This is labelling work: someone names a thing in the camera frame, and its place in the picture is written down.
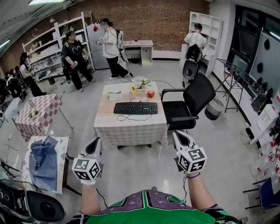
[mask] trash can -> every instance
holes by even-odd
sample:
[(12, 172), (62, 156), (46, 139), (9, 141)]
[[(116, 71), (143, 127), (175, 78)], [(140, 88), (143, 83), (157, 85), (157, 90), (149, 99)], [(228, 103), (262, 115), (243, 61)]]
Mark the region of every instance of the trash can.
[(224, 110), (224, 104), (221, 100), (214, 98), (204, 111), (206, 117), (212, 121), (217, 120), (222, 111)]
[(250, 128), (246, 128), (242, 131), (240, 131), (240, 139), (241, 139), (241, 142), (244, 144), (244, 145), (247, 145), (249, 144), (249, 142), (251, 140), (253, 140), (255, 137), (253, 135), (253, 132), (251, 131)]

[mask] flower pot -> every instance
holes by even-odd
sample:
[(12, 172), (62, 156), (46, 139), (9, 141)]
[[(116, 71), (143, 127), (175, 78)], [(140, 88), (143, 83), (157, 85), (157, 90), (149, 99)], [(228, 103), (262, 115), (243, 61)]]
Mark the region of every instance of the flower pot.
[(145, 88), (144, 89), (135, 89), (135, 94), (136, 95), (145, 95), (146, 94)]

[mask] door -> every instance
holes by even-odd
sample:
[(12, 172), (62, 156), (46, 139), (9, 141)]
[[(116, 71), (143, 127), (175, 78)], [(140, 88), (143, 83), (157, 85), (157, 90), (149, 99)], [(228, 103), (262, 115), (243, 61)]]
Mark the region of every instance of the door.
[(100, 28), (100, 24), (92, 24), (87, 26), (87, 36), (91, 52), (102, 50), (102, 45), (96, 44), (96, 41), (99, 40), (99, 38), (104, 37), (104, 30)]
[(103, 56), (103, 51), (93, 51), (91, 52), (92, 60), (95, 69), (109, 68), (107, 59)]

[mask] red apple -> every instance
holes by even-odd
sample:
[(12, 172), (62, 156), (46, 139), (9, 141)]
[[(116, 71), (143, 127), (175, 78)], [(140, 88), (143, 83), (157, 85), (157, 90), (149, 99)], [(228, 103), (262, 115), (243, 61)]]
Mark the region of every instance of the red apple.
[(149, 90), (148, 91), (148, 97), (153, 98), (154, 97), (154, 91)]

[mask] keyboard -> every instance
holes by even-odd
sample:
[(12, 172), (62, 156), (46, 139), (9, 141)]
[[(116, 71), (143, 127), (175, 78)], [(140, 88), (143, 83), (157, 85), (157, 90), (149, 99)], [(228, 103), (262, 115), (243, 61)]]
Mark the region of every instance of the keyboard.
[(158, 104), (151, 102), (116, 103), (115, 114), (157, 114)]

